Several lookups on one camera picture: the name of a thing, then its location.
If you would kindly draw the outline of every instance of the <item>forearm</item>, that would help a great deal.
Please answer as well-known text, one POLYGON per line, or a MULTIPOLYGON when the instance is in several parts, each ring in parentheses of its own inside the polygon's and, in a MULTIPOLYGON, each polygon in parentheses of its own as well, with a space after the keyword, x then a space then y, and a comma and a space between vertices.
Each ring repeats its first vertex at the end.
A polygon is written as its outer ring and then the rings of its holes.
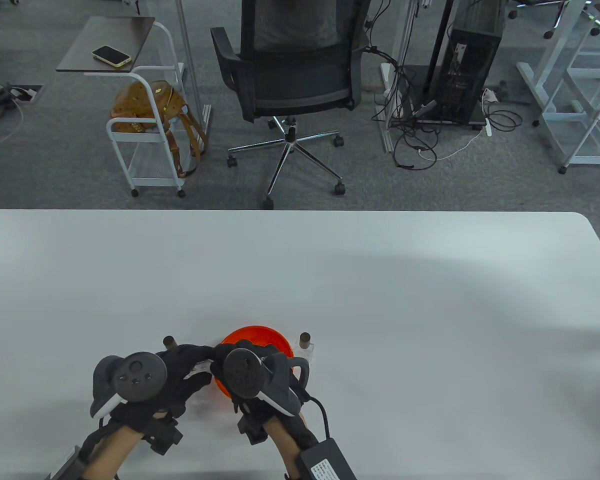
POLYGON ((300 455, 302 450, 300 450, 296 441, 291 437, 276 416, 264 424, 264 430, 275 443, 277 451, 280 452, 280 456, 282 457, 282 461, 284 462, 289 477, 291 477, 292 480, 298 480, 300 478, 300 471, 298 471, 298 467, 296 467, 296 458, 298 458, 298 455, 300 455))
POLYGON ((82 474, 84 480, 112 480, 131 451, 142 441, 144 434, 122 426, 102 441, 82 474))

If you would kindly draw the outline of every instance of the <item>black office chair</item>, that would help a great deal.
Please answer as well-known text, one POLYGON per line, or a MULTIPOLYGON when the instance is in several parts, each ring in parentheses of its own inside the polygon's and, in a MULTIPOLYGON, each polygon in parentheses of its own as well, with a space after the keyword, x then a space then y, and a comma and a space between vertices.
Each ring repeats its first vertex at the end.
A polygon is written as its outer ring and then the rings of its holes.
MULTIPOLYGON (((546 5, 557 5, 558 13, 556 14, 555 21, 553 22, 553 26, 550 30, 544 32, 544 38, 549 40, 554 37, 554 32, 558 30, 560 23, 563 20, 563 13, 565 13, 565 9, 569 0, 515 0, 517 5, 515 9, 508 12, 508 18, 515 19, 518 16, 518 10, 520 9, 528 9, 529 7, 544 7, 546 5)), ((593 4, 593 0, 586 0, 584 9, 582 10, 582 15, 586 17, 588 20, 593 20, 595 17, 591 13, 588 12, 589 7, 593 4)), ((595 26, 591 29, 591 35, 596 36, 600 34, 600 20, 595 21, 595 26)))
POLYGON ((234 53, 224 28, 211 28, 222 80, 236 92, 242 117, 253 122, 272 117, 271 130, 284 138, 230 148, 227 166, 238 165, 234 153, 284 145, 271 178, 265 210, 273 210, 271 192, 289 154, 298 151, 338 183, 336 195, 345 194, 342 177, 310 153, 303 142, 334 137, 339 130, 296 137, 295 115, 334 108, 353 110, 360 103, 360 61, 369 40, 364 22, 371 0, 242 0, 240 53, 234 53))

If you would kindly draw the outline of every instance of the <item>brown cylinder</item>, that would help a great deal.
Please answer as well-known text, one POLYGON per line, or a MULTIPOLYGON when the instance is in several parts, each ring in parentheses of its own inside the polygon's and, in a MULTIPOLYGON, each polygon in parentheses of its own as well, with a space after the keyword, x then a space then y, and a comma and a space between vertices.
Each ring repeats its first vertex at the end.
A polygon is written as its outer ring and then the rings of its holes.
POLYGON ((174 350, 178 346, 176 340, 170 335, 165 336, 165 338, 162 340, 162 343, 167 350, 174 350))
POLYGON ((300 348, 309 348, 311 345, 311 335, 306 331, 300 334, 300 348))

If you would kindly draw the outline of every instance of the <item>orange bowl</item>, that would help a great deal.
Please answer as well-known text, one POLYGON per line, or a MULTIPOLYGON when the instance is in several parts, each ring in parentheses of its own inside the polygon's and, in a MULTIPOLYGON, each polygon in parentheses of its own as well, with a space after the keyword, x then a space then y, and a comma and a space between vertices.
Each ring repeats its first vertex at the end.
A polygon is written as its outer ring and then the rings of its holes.
MULTIPOLYGON (((248 340, 257 347, 266 347, 269 345, 273 345, 278 350, 280 350, 280 352, 285 354, 289 359, 293 358, 294 356, 293 348, 291 348, 291 345, 287 341, 287 339, 284 338, 284 336, 280 332, 266 326, 254 325, 238 329, 231 333, 229 336, 227 336, 227 338, 225 338, 222 341, 222 343, 234 345, 240 340, 248 340)), ((216 379, 215 382, 218 388, 222 390, 222 393, 227 397, 231 398, 231 395, 224 387, 224 385, 222 385, 222 383, 220 383, 218 379, 216 379)))

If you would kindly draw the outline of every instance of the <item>black computer case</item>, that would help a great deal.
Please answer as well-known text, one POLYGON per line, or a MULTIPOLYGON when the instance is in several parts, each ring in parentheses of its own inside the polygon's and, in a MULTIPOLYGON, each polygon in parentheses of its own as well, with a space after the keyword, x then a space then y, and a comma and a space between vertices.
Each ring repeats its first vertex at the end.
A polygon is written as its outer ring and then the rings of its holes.
POLYGON ((458 0, 455 20, 431 99, 437 116, 468 124, 481 101, 483 87, 500 46, 505 25, 505 0, 458 0))

